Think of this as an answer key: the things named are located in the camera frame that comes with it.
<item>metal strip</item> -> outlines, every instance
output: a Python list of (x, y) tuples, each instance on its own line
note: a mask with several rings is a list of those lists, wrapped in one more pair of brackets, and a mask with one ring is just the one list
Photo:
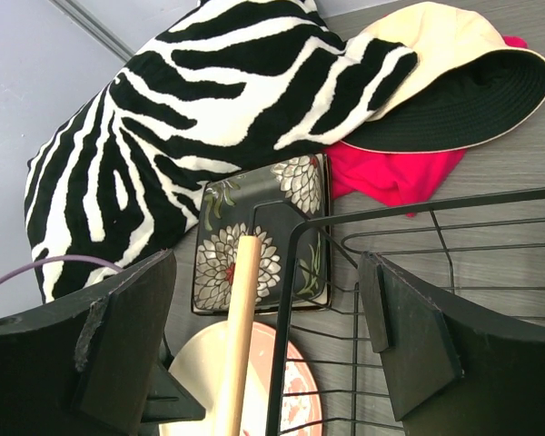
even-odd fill
[(134, 50), (129, 48), (121, 38), (114, 35), (103, 23), (97, 20), (86, 9), (78, 5), (74, 0), (50, 0), (68, 15), (77, 25), (85, 30), (90, 36), (101, 43), (124, 62), (127, 62), (134, 55)]

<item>floral box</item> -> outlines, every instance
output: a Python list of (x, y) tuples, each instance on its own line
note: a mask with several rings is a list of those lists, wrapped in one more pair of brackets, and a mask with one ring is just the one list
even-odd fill
[[(324, 154), (307, 155), (209, 183), (203, 195), (193, 276), (192, 311), (226, 313), (241, 235), (254, 206), (278, 200), (292, 203), (308, 217), (330, 213), (329, 162)], [(281, 298), (284, 257), (292, 229), (302, 221), (286, 204), (259, 208), (254, 233), (263, 242), (256, 311), (276, 312)], [(331, 304), (331, 250), (316, 229), (297, 245), (298, 268), (293, 309), (326, 309)]]

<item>wooden stick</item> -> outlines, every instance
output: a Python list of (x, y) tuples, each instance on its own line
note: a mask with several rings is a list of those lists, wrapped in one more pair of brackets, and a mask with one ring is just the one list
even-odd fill
[(228, 310), (223, 377), (215, 404), (213, 436), (240, 435), (261, 247), (261, 240), (256, 236), (241, 236), (238, 242)]

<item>plate with red pattern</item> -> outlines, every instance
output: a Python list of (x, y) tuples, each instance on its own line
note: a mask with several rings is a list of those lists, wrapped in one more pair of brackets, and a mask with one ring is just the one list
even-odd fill
[[(170, 373), (206, 409), (202, 421), (174, 422), (160, 426), (161, 436), (210, 436), (213, 431), (214, 404), (220, 387), (222, 356), (226, 346), (227, 322), (218, 322), (197, 333), (178, 352)], [(276, 331), (255, 322), (246, 374), (241, 436), (264, 436), (268, 410), (269, 385), (273, 365)], [(302, 361), (302, 355), (289, 342), (287, 358)], [(321, 398), (311, 370), (304, 362), (286, 362), (281, 430), (288, 436), (322, 436)]]

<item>flower center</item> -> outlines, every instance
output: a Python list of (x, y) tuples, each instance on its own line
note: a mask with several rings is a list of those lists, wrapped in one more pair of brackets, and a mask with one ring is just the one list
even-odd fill
[(228, 268), (226, 268), (226, 281), (229, 284), (233, 284), (234, 282), (234, 270), (236, 269), (236, 263), (233, 263)]

